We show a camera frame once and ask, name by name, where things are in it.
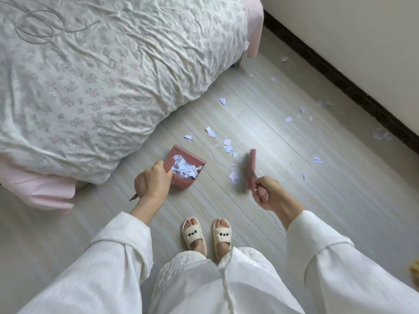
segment foot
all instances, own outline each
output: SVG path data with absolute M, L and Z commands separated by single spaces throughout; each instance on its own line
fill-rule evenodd
M 198 222 L 196 221 L 195 218 L 188 219 L 186 221 L 184 230 L 188 229 L 192 225 L 197 225 L 197 224 L 198 224 Z M 204 254 L 204 243 L 203 243 L 202 239 L 197 239 L 194 242 L 192 242 L 191 243 L 191 250 L 196 251 L 197 253 Z
M 230 228 L 230 225 L 225 219 L 217 219 L 215 222 L 216 228 Z M 218 262 L 230 251 L 230 244 L 227 242 L 221 242 L 215 247 L 218 252 Z

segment fuzzy slipper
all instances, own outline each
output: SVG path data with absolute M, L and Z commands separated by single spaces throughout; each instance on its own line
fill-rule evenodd
M 192 225 L 191 227 L 184 230 L 186 221 L 192 218 L 195 218 L 198 224 Z M 204 257 L 207 256 L 207 244 L 205 243 L 205 238 L 204 234 L 202 233 L 201 224 L 199 223 L 199 220 L 196 217 L 186 218 L 182 225 L 182 236 L 185 239 L 189 250 L 191 250 L 191 243 L 193 243 L 195 240 L 202 239 L 202 242 L 204 244 Z
M 230 226 L 230 228 L 216 228 L 215 227 L 215 222 L 217 220 L 214 220 L 214 223 L 212 224 L 212 237 L 214 238 L 214 247 L 215 247 L 215 256 L 218 259 L 218 249 L 217 249 L 217 245 L 219 243 L 222 242 L 227 242 L 230 244 L 230 250 L 232 249 L 231 247 L 231 224 L 225 219 L 225 221 L 228 223 L 228 225 Z

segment white pajamas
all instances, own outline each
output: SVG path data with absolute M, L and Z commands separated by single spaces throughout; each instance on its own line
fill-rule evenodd
M 419 293 L 387 273 L 313 213 L 287 232 L 287 263 L 311 290 L 319 313 L 419 313 Z M 142 313 L 140 284 L 153 265 L 150 229 L 121 212 L 86 252 L 19 313 Z M 150 313 L 304 313 L 270 262 L 233 248 L 217 266 L 178 254 L 160 271 Z

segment white sleeve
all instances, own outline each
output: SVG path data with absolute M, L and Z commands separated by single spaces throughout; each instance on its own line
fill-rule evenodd
M 419 313 L 419 293 L 354 248 L 312 212 L 287 231 L 287 267 L 312 293 L 319 313 Z
M 139 285 L 152 265 L 150 228 L 121 212 L 19 314 L 142 313 Z

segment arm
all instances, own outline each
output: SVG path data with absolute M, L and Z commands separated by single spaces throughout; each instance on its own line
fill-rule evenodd
M 287 267 L 312 293 L 319 313 L 417 313 L 419 293 L 391 276 L 303 206 L 277 181 L 262 177 L 275 212 L 287 230 Z
M 153 265 L 148 224 L 167 196 L 171 173 L 164 172 L 163 162 L 141 173 L 135 180 L 141 199 L 131 213 L 111 220 L 81 257 L 19 313 L 141 313 L 139 285 Z

